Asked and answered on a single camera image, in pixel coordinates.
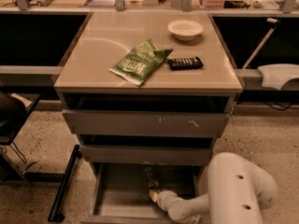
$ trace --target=concrete floor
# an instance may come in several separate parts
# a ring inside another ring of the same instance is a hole
[[[24,164],[7,148],[7,155],[21,170],[64,172],[78,140],[71,134],[59,104],[38,105],[15,142],[27,159]],[[215,147],[214,154],[228,151],[264,168],[277,181],[278,202],[263,211],[265,224],[294,224],[299,220],[299,112],[298,108],[276,111],[267,106],[239,105]],[[206,191],[206,172],[200,187]],[[77,161],[72,183],[64,199],[63,223],[79,223],[87,217],[95,177],[89,163]],[[0,223],[48,223],[48,215],[59,185],[55,183],[0,183]]]

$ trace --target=white bowl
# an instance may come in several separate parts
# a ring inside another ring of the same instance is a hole
[[[204,31],[204,27],[197,21],[175,20],[168,24],[168,30],[180,41],[191,41]]]

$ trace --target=cabinet top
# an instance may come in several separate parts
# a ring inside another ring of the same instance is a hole
[[[204,32],[192,41],[178,41],[169,22],[200,22]],[[130,50],[151,38],[159,49],[172,48],[168,58],[198,56],[204,67],[172,71],[163,63],[140,86],[109,71]],[[242,87],[205,11],[99,10],[92,14],[54,87],[57,91],[213,91],[236,92]]]

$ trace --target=green snack bag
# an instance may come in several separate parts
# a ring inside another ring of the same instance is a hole
[[[140,86],[172,52],[173,49],[157,49],[151,39],[134,47],[123,59],[109,71]]]

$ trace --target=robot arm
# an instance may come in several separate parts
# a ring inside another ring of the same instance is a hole
[[[216,155],[208,165],[208,194],[183,200],[165,190],[158,205],[177,223],[198,223],[210,213],[212,224],[263,224],[260,208],[272,206],[278,186],[265,170],[233,153]]]

